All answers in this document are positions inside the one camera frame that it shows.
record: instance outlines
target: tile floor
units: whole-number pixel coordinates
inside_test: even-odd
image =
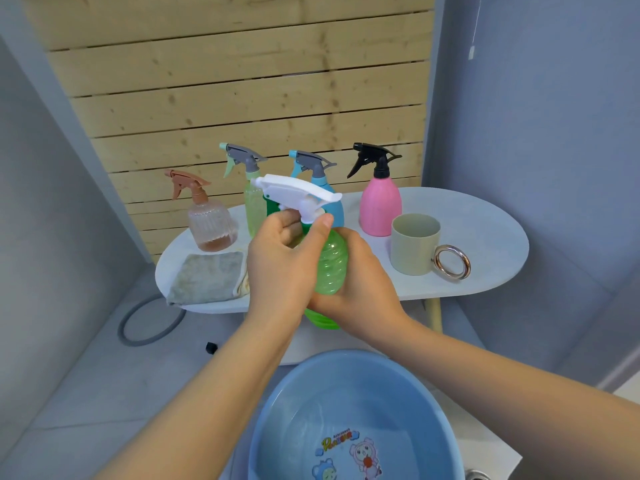
[[[124,347],[116,338],[121,317],[142,298],[157,292],[153,270],[145,273],[55,394],[33,421],[5,462],[0,480],[80,480],[93,475],[142,428],[210,359],[205,344],[222,344],[238,326],[241,315],[187,313],[169,336],[145,347]],[[444,329],[481,345],[453,300],[443,300]],[[132,339],[164,329],[175,316],[157,301],[144,307],[127,327]],[[280,367],[268,391],[292,367]],[[504,480],[519,455],[476,419],[439,391],[433,391],[449,418],[466,468],[478,468],[493,480]],[[253,425],[242,436],[223,480],[247,478],[248,445]]]

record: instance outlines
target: tabletop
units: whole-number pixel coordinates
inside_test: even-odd
[[[529,254],[529,240],[516,220],[493,204],[471,195],[433,187],[405,187],[400,189],[403,213],[428,214],[440,221],[441,244],[452,244],[463,250],[471,261],[471,274],[462,281],[452,281],[430,272],[423,276],[409,276],[396,271],[389,261],[390,237],[365,234],[358,223],[358,209],[362,192],[342,197],[345,226],[356,230],[380,259],[393,282],[401,301],[410,299],[461,296],[487,291],[509,281],[524,265]],[[246,225],[244,205],[229,209],[238,222],[238,239],[221,252],[246,250],[251,240]],[[164,250],[156,266],[156,284],[167,296],[182,263],[189,254],[206,254],[199,250],[187,229]],[[461,264],[450,253],[441,255],[442,263],[453,271]],[[249,296],[185,305],[188,311],[204,314],[246,312]]]

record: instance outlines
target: white oval table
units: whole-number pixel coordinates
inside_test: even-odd
[[[389,237],[365,234],[358,223],[358,208],[362,192],[344,194],[345,226],[356,230],[369,243],[385,271],[391,277],[401,301],[414,299],[461,296],[491,290],[514,277],[529,254],[529,240],[514,218],[493,204],[471,195],[432,187],[405,187],[400,189],[403,213],[422,213],[440,221],[441,244],[452,244],[462,249],[471,261],[471,275],[462,281],[451,281],[431,272],[423,276],[408,276],[396,271],[389,261]],[[249,231],[244,205],[229,209],[238,222],[237,241],[223,252],[247,249]],[[199,250],[187,229],[164,250],[156,266],[156,284],[164,296],[182,263],[189,254],[206,254]],[[457,271],[457,258],[450,253],[441,255],[443,264]],[[439,301],[431,300],[439,310]],[[185,305],[190,312],[228,314],[246,312],[249,296],[235,300]],[[282,364],[300,363],[320,352],[334,349],[371,349],[342,330],[322,330],[303,319],[300,328],[282,359]]]

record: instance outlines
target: blue plastic basin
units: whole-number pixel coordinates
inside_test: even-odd
[[[291,371],[253,434],[250,480],[463,480],[451,426],[409,371],[381,355],[332,351]]]

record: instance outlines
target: hose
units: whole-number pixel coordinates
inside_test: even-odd
[[[160,298],[164,298],[164,295],[162,295],[162,293],[158,293],[153,296],[150,296],[149,298],[145,298],[144,300],[140,301],[137,305],[135,305],[132,309],[130,309],[126,315],[124,315],[124,317],[120,321],[120,324],[118,325],[118,340],[120,341],[121,344],[126,345],[127,347],[141,347],[143,345],[149,345],[154,342],[157,342],[163,337],[166,337],[173,331],[174,328],[180,325],[180,322],[182,321],[184,316],[187,314],[186,310],[180,310],[180,313],[178,313],[178,316],[173,321],[173,323],[171,323],[171,325],[169,325],[163,331],[161,331],[160,333],[158,333],[157,335],[154,335],[149,339],[130,340],[125,336],[124,327],[126,327],[127,322],[129,321],[131,316],[146,304],[151,303],[152,301],[155,301],[156,299],[160,299]]]

